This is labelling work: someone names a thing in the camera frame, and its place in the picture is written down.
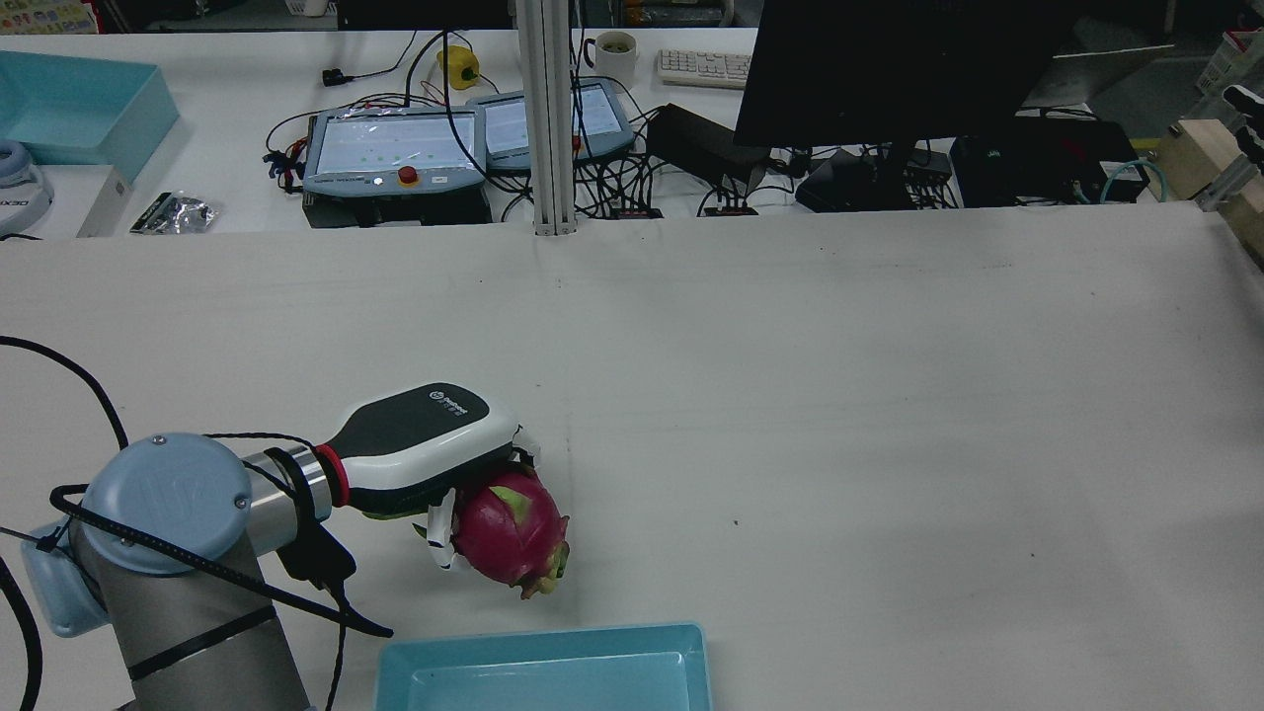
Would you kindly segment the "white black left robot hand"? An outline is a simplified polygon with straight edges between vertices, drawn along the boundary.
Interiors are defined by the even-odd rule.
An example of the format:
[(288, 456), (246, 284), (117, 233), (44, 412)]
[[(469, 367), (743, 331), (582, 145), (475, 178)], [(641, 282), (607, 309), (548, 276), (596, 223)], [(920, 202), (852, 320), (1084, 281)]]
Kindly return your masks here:
[(423, 514), (434, 562), (442, 571), (470, 571), (453, 541), (455, 490), (506, 462), (532, 463), (540, 445), (506, 404), (431, 382), (356, 406), (315, 450), (332, 467), (335, 509), (351, 506), (379, 520)]

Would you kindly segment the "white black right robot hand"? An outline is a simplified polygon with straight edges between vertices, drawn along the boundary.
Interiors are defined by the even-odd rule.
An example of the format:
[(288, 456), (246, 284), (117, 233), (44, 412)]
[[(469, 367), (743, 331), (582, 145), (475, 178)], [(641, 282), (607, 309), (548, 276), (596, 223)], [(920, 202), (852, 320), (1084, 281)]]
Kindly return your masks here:
[(1263, 172), (1263, 97), (1240, 83), (1224, 87), (1224, 102), (1236, 109), (1240, 121), (1232, 127), (1237, 149)]

